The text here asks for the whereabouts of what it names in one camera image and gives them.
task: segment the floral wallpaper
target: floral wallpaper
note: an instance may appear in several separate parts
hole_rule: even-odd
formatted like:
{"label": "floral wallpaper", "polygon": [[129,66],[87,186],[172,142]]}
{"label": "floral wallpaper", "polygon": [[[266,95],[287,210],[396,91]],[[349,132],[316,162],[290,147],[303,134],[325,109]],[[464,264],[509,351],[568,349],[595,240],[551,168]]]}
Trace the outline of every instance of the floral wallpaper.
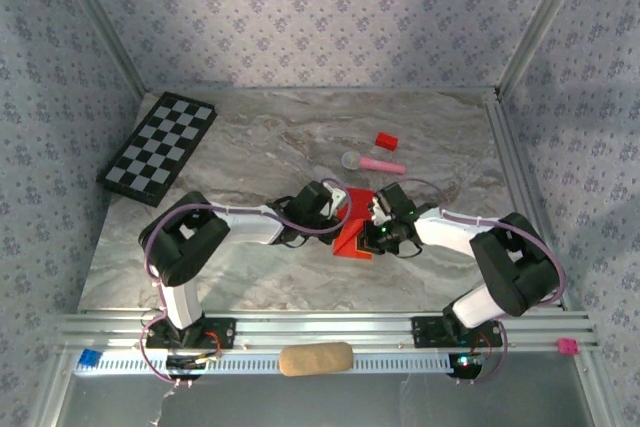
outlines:
{"label": "floral wallpaper", "polygon": [[0,425],[27,425],[50,314],[74,312],[137,102],[76,0],[0,0]]}
{"label": "floral wallpaper", "polygon": [[496,85],[541,0],[100,0],[147,87]]}
{"label": "floral wallpaper", "polygon": [[640,425],[640,0],[566,0],[507,105],[569,287]]}

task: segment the sponge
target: sponge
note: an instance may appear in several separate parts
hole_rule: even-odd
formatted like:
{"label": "sponge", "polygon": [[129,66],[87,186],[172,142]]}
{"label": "sponge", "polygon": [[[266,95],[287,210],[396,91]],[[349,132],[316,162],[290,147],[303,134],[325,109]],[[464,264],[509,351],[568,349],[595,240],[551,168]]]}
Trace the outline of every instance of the sponge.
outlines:
{"label": "sponge", "polygon": [[343,372],[353,366],[353,349],[345,342],[295,345],[280,352],[280,372],[287,377]]}

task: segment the chessboard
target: chessboard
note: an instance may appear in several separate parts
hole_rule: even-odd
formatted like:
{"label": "chessboard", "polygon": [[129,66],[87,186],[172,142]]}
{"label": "chessboard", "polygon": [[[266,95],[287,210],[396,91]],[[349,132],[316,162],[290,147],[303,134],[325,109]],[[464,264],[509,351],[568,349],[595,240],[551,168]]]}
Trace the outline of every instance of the chessboard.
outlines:
{"label": "chessboard", "polygon": [[165,92],[98,182],[157,207],[215,118],[213,105]]}

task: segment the red object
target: red object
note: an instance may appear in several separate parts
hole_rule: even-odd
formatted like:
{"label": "red object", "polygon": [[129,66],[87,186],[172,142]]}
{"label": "red object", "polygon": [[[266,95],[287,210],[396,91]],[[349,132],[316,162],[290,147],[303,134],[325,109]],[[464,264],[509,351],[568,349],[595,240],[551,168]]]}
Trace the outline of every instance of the red object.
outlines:
{"label": "red object", "polygon": [[578,342],[575,339],[558,339],[558,352],[562,355],[578,355],[580,349],[578,348]]}
{"label": "red object", "polygon": [[[351,197],[351,215],[342,227],[338,238],[333,242],[333,255],[354,259],[371,259],[369,252],[358,250],[358,234],[364,228],[365,220],[371,220],[369,204],[373,201],[373,191],[367,189],[348,189]],[[347,208],[338,211],[338,218],[344,219]]]}
{"label": "red object", "polygon": [[394,150],[396,150],[396,147],[398,147],[398,139],[393,135],[379,132],[378,137],[376,137],[376,145],[393,152]]}

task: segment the marble table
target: marble table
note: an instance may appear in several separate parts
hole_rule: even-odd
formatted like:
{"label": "marble table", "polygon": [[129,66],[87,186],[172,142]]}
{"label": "marble table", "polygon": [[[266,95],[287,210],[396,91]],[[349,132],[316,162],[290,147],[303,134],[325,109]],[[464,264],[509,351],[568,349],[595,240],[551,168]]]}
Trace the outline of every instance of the marble table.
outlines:
{"label": "marble table", "polygon": [[[191,97],[215,104],[218,118],[157,209],[114,195],[80,309],[157,306],[138,234],[189,191],[254,206],[295,195],[312,179],[336,177],[374,190],[396,180],[345,171],[340,157],[347,150],[405,164],[410,176],[441,186],[457,212],[499,216],[512,209],[478,94],[247,90]],[[157,98],[144,98],[140,119]],[[379,131],[400,138],[394,154],[373,147]],[[421,184],[405,190],[416,202],[437,200]],[[473,260],[443,248],[425,248],[410,260],[365,261],[335,257],[312,239],[297,250],[220,248],[198,279],[205,310],[415,311],[440,310],[475,286],[480,273]]]}

